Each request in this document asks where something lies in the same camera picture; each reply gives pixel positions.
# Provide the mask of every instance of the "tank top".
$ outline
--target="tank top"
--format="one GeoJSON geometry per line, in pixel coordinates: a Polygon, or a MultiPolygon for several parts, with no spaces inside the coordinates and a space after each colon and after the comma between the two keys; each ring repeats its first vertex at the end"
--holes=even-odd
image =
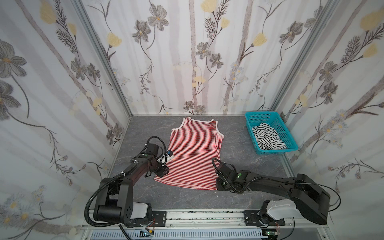
{"type": "Polygon", "coordinates": [[[223,138],[214,119],[184,118],[180,127],[173,128],[170,134],[168,149],[174,157],[167,162],[169,173],[162,178],[155,176],[155,181],[176,187],[216,190],[217,175],[212,158],[220,159],[223,138]]]}

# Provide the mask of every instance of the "black and white striped cloth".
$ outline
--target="black and white striped cloth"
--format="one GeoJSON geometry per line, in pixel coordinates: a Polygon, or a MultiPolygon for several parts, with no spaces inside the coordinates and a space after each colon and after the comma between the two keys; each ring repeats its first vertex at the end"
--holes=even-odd
{"type": "Polygon", "coordinates": [[[261,123],[252,128],[259,148],[262,150],[287,149],[285,143],[280,139],[276,130],[267,123],[261,123]]]}

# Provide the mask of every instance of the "floral wallpaper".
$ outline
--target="floral wallpaper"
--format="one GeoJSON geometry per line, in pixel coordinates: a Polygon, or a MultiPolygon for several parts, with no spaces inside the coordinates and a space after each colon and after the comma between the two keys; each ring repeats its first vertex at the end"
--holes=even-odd
{"type": "Polygon", "coordinates": [[[296,173],[341,195],[328,221],[339,240],[382,238],[383,67],[382,1],[343,0],[277,109],[299,145],[296,173]]]}
{"type": "Polygon", "coordinates": [[[129,119],[70,2],[0,5],[1,236],[80,239],[129,119]]]}
{"type": "Polygon", "coordinates": [[[185,115],[267,110],[326,4],[82,2],[133,113],[185,115]]]}

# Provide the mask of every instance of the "gray marble tabletop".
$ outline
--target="gray marble tabletop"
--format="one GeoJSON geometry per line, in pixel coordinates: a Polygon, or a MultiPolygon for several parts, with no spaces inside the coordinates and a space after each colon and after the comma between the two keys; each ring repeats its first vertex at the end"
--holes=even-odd
{"type": "MultiPolygon", "coordinates": [[[[133,117],[111,176],[124,170],[130,159],[137,155],[150,136],[159,136],[168,146],[172,128],[181,125],[183,117],[133,117]]],[[[286,177],[279,155],[259,156],[246,127],[245,117],[195,117],[192,119],[218,121],[218,129],[224,134],[220,158],[235,165],[237,170],[246,169],[263,175],[286,177]]],[[[153,209],[249,209],[260,208],[264,200],[281,197],[264,192],[235,194],[228,191],[202,191],[165,185],[151,177],[141,177],[133,188],[135,202],[151,203],[153,209]]]]}

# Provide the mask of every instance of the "laundry basket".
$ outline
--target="laundry basket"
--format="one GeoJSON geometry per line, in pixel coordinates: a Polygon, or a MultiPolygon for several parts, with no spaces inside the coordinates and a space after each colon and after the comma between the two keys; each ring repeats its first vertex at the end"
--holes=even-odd
{"type": "Polygon", "coordinates": [[[249,112],[245,114],[245,118],[247,119],[247,128],[249,135],[252,139],[253,146],[258,155],[266,155],[266,154],[282,154],[284,152],[291,152],[297,150],[297,144],[294,141],[291,133],[288,131],[288,128],[285,126],[283,120],[277,112],[268,112],[268,111],[260,111],[260,112],[249,112]],[[259,148],[256,142],[255,135],[252,131],[253,127],[259,126],[261,123],[268,123],[271,127],[273,127],[280,136],[280,139],[286,144],[287,149],[277,149],[277,150],[262,150],[259,148]]]}

